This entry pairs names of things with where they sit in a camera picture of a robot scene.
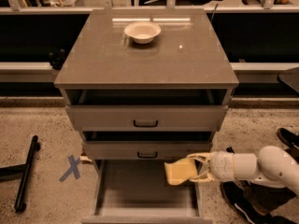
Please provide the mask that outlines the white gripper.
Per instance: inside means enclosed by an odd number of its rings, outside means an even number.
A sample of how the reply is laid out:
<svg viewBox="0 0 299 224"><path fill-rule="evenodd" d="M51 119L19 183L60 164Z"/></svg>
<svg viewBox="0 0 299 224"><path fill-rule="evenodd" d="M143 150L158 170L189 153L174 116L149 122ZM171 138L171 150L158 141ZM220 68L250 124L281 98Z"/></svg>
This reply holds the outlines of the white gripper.
<svg viewBox="0 0 299 224"><path fill-rule="evenodd" d="M229 152L201 152L193 153L187 156L188 159L199 161L205 165L210 164L210 172L208 170L190 178L193 183L206 183L215 180L232 181L235 179L233 166L233 153Z"/></svg>

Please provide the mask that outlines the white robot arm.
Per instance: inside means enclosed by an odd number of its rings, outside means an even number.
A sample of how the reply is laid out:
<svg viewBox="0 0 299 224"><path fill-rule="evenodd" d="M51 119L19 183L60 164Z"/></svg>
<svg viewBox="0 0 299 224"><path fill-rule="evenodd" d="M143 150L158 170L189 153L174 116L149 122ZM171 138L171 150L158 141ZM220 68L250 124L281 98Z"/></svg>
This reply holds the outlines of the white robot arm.
<svg viewBox="0 0 299 224"><path fill-rule="evenodd" d="M249 181L269 188L288 188L299 195L299 163L279 147L263 147L257 155L215 151L194 153L187 158L208 166L205 173L191 177L192 182Z"/></svg>

